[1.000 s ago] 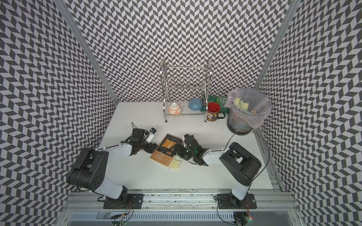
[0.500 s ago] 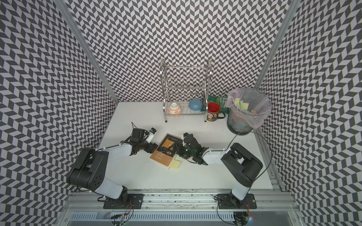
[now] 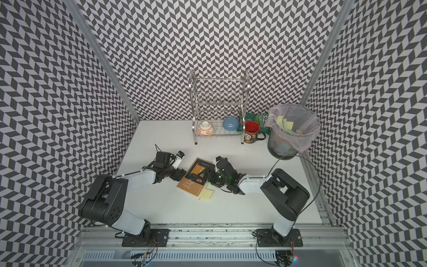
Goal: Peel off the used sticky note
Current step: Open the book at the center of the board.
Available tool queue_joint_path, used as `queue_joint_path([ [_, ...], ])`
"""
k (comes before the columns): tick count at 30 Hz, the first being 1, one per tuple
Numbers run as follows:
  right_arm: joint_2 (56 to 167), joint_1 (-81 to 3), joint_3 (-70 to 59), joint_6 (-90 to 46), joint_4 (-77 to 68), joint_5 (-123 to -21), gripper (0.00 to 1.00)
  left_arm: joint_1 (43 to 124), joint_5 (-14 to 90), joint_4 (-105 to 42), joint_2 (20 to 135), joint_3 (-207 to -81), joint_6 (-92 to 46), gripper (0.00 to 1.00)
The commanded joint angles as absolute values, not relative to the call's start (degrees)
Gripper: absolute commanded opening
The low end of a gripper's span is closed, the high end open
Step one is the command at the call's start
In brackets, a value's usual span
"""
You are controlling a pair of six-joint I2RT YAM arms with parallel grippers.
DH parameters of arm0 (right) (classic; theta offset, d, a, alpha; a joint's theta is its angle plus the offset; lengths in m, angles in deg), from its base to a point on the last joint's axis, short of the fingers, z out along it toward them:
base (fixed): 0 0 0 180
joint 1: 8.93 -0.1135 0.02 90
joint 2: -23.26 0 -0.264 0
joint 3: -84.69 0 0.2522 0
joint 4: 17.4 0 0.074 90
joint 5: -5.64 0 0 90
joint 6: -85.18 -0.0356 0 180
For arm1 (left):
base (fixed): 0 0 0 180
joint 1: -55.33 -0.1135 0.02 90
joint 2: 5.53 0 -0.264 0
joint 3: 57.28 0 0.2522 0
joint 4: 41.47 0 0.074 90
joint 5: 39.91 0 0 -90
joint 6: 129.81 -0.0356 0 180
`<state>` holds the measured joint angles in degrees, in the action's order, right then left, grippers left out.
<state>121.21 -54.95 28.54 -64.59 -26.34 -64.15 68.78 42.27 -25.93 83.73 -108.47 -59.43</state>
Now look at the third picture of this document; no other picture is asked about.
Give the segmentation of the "yellow sticky note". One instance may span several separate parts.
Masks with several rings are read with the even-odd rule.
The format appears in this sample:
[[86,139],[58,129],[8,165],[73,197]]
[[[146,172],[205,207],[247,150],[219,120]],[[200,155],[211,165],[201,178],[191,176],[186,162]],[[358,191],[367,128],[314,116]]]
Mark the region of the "yellow sticky note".
[[200,199],[209,200],[213,194],[213,191],[210,189],[204,189],[200,195]]

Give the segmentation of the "brown book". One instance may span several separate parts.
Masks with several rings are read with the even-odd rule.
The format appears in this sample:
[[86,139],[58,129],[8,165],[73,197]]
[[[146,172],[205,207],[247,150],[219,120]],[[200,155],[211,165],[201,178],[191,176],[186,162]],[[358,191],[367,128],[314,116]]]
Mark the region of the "brown book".
[[177,188],[200,199],[214,171],[215,166],[212,162],[197,158],[178,183]]

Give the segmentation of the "green sticky note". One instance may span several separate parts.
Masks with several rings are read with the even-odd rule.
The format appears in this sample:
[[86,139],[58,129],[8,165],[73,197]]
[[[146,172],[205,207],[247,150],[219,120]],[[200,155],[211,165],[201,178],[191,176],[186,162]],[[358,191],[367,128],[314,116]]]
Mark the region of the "green sticky note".
[[211,185],[210,182],[207,183],[206,188],[209,189],[209,190],[215,190],[215,187],[213,185]]

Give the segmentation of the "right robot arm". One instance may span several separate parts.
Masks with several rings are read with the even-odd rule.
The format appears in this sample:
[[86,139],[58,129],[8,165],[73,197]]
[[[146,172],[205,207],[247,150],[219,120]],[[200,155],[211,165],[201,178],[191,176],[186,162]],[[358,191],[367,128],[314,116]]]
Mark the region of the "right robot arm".
[[227,188],[235,195],[263,194],[279,213],[278,219],[264,235],[255,231],[259,242],[280,247],[292,244],[291,233],[304,210],[310,193],[282,169],[272,167],[264,176],[238,173],[227,158],[218,156],[215,166],[207,172],[208,181],[217,188]]

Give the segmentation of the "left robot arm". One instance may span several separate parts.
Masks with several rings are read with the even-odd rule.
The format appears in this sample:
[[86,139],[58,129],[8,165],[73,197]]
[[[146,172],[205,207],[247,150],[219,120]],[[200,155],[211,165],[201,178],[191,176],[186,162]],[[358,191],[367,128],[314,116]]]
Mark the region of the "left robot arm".
[[160,183],[164,178],[180,181],[185,171],[179,168],[185,154],[157,151],[152,162],[141,170],[119,176],[99,175],[79,206],[79,216],[106,225],[125,234],[123,242],[143,245],[159,240],[151,223],[125,209],[127,194],[136,189]]

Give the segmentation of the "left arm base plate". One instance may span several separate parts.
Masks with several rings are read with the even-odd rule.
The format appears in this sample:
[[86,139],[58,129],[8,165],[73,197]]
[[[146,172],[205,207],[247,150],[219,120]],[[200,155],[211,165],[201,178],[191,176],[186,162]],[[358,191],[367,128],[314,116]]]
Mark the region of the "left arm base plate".
[[142,248],[149,245],[156,247],[166,247],[169,239],[170,229],[152,229],[148,232],[142,232],[140,235],[126,233],[122,240],[122,247]]

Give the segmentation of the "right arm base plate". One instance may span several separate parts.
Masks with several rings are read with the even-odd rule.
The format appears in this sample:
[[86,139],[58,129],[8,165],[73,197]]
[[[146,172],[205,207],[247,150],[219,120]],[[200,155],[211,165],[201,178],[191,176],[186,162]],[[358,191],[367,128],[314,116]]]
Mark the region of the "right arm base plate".
[[252,232],[256,238],[258,246],[261,248],[267,247],[303,247],[302,237],[299,229],[291,229],[288,235],[281,236],[273,228],[271,229],[256,229]]

